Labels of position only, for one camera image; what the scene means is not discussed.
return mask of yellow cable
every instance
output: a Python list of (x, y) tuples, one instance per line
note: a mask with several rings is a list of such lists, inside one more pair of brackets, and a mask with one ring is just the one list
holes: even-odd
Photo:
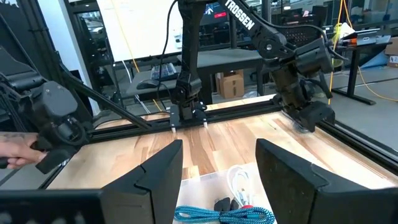
[[(348, 20), (349, 26), (350, 26), (351, 28), (353, 28), (353, 24), (351, 23), (351, 19), (349, 19), (346, 0), (343, 0), (343, 1), (344, 1), (344, 7), (345, 7), (345, 9), (346, 9), (346, 16), (347, 16), (347, 20)], [(395, 100), (395, 99), (392, 99), (392, 98), (388, 98), (388, 97), (385, 97), (385, 96), (381, 96), (381, 95), (377, 94), (376, 92), (374, 92), (372, 89), (370, 89), (370, 87), (368, 86), (368, 84), (365, 82), (365, 79), (364, 79), (364, 77), (363, 77), (363, 75), (362, 75), (361, 68), (360, 68), (359, 66), (358, 66), (358, 71), (359, 71), (359, 75), (361, 76), (361, 79), (362, 79), (363, 84), (366, 86), (366, 88), (367, 88), (371, 93), (375, 94), (375, 95), (378, 96), (379, 98), (382, 98), (382, 99), (385, 99), (385, 100), (391, 100), (391, 101), (394, 101), (394, 102), (398, 102), (398, 100)]]
[[(338, 18), (337, 18), (337, 28), (338, 28), (338, 26), (339, 26), (339, 24), (340, 24), (340, 17), (341, 17), (341, 12), (342, 12), (342, 10), (343, 10), (343, 1), (340, 1), (340, 10), (339, 10), (339, 12), (338, 12)], [(333, 50), (335, 50), (336, 49), (336, 45), (337, 45), (337, 42), (338, 42), (338, 35), (339, 35), (339, 33), (340, 32), (337, 32), (336, 33), (336, 39), (335, 39), (335, 43), (333, 44)], [(331, 64), (332, 64), (332, 67), (334, 68), (334, 64), (335, 64), (335, 59), (332, 59), (331, 60)], [(331, 74), (330, 74), (330, 86), (329, 86), (329, 91), (331, 91), (331, 86), (332, 86), (332, 84), (333, 84), (333, 71), (331, 72)]]
[[(118, 20), (118, 23), (119, 23), (119, 28), (120, 28), (120, 30), (122, 31), (122, 36), (123, 36), (123, 38), (124, 38), (124, 41), (126, 42), (126, 44), (127, 44), (127, 47), (128, 47), (128, 49), (129, 49), (129, 51), (130, 51), (130, 55), (131, 55), (132, 61), (134, 62), (134, 66), (135, 66), (135, 68), (136, 68), (137, 72), (140, 72), (140, 71), (139, 71), (139, 69), (138, 69), (138, 66), (137, 66), (136, 60), (135, 60), (135, 59), (134, 59), (134, 57), (133, 57), (133, 54), (132, 54), (132, 50), (131, 50), (130, 44), (129, 44), (129, 42), (127, 41), (126, 34), (124, 33), (124, 30), (123, 30), (123, 28), (121, 27), (121, 23), (120, 23), (120, 18), (119, 18), (119, 13), (118, 13), (118, 10), (117, 10), (117, 9), (116, 9), (116, 7), (114, 6), (114, 2), (113, 2), (113, 0), (111, 0), (111, 3), (112, 3), (112, 6), (113, 6), (113, 7), (114, 7), (114, 9), (115, 9), (115, 13), (116, 13), (116, 19)], [(155, 103), (155, 105), (156, 105), (157, 109), (158, 109), (159, 111), (162, 111), (162, 110), (161, 110), (161, 108), (159, 107), (159, 105), (156, 103), (156, 101), (155, 101), (154, 99), (152, 99), (152, 101)]]
[(118, 20), (119, 28), (120, 28), (120, 30), (122, 31), (122, 36), (123, 36), (123, 38), (124, 38), (124, 41), (125, 41), (126, 44), (127, 44), (127, 47), (128, 47), (128, 49), (129, 49), (129, 51), (130, 51), (130, 56), (131, 56), (131, 58), (132, 58), (132, 61), (134, 62), (134, 66), (136, 67), (137, 72), (139, 72), (139, 69), (138, 69), (136, 60), (134, 59), (133, 54), (132, 54), (131, 46), (130, 46), (129, 42), (127, 41), (126, 34), (124, 33), (124, 29), (123, 29), (122, 26), (121, 26), (118, 9), (116, 9), (116, 7), (114, 6), (113, 0), (111, 0), (111, 3), (112, 3), (112, 7), (114, 8), (114, 11), (115, 11), (115, 13), (116, 13), (116, 19)]
[(361, 75), (363, 84), (366, 86), (366, 88), (367, 88), (371, 93), (375, 94), (375, 95), (378, 96), (379, 98), (382, 98), (382, 99), (385, 99), (385, 100), (391, 100), (391, 101), (394, 101), (394, 102), (398, 102), (398, 100), (395, 100), (395, 99), (392, 99), (392, 98), (388, 98), (388, 97), (385, 97), (385, 96), (381, 96), (381, 95), (378, 95), (377, 93), (375, 93), (372, 89), (370, 89), (370, 87), (368, 87), (368, 84), (365, 82), (365, 79), (363, 78), (361, 69), (359, 69), (358, 71), (359, 71), (359, 74)]
[(159, 111), (162, 111), (161, 108), (159, 107), (159, 105), (156, 103), (156, 101), (155, 101), (154, 99), (152, 99), (152, 101), (155, 103), (157, 109), (158, 109)]

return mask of tattoo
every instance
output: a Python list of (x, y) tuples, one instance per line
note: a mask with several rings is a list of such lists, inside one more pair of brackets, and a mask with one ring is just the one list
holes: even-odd
[(13, 138), (22, 138), (25, 139), (27, 133), (6, 133), (0, 132), (0, 142), (8, 142)]

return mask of cardboard box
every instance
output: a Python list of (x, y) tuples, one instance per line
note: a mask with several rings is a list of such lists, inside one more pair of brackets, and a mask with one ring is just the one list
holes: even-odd
[(387, 45), (384, 53), (386, 55), (398, 55), (398, 37), (392, 37), (390, 42), (392, 42), (392, 44)]
[(398, 37), (390, 39), (392, 44), (387, 45), (384, 53), (389, 56), (387, 66), (392, 68), (398, 68)]
[(216, 74), (217, 93), (225, 99), (244, 95), (243, 70)]
[(387, 66), (392, 67), (392, 68), (398, 68), (398, 56), (391, 55)]

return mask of white cable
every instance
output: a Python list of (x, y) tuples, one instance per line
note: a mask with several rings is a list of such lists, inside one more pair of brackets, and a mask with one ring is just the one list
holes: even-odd
[[(236, 170), (236, 172), (231, 179), (231, 173), (233, 170)], [(244, 188), (237, 189), (238, 183), (242, 183), (241, 180), (238, 181), (239, 178), (244, 179)], [(253, 191), (250, 175), (246, 170), (243, 169), (243, 167), (235, 165), (229, 168), (226, 175), (226, 181), (228, 183), (229, 190), (234, 195), (235, 200), (240, 207), (245, 205), (253, 205)]]
[[(127, 68), (127, 66), (126, 66), (126, 64), (124, 63), (124, 61), (122, 61), (122, 63), (123, 63), (123, 65), (124, 65), (124, 68), (126, 69), (126, 72), (127, 72), (128, 76), (129, 76), (130, 84), (131, 84), (132, 80), (131, 80), (131, 75), (130, 75), (129, 69)], [(138, 95), (134, 95), (134, 96), (136, 97), (136, 99), (138, 100), (138, 102), (141, 104), (141, 106), (144, 108), (144, 110), (145, 110), (147, 113), (150, 113), (150, 111), (148, 110), (147, 106), (145, 106), (144, 102), (142, 102), (142, 101), (139, 99), (139, 96), (138, 96)]]
[(127, 69), (127, 66), (126, 66), (126, 64), (124, 63), (124, 61), (122, 61), (122, 63), (123, 63), (123, 65), (124, 65), (124, 68), (125, 68), (126, 71), (127, 71), (127, 74), (128, 74), (128, 76), (129, 76), (129, 80), (130, 80), (130, 84), (131, 84), (131, 83), (132, 83), (132, 79), (131, 79), (130, 72), (129, 72), (129, 70)]

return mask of human hand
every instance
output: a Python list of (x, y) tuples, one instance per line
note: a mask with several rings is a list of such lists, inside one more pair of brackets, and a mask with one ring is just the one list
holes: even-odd
[(8, 157), (8, 169), (20, 169), (27, 164), (39, 163), (45, 153), (31, 149), (37, 133), (0, 132), (0, 157)]

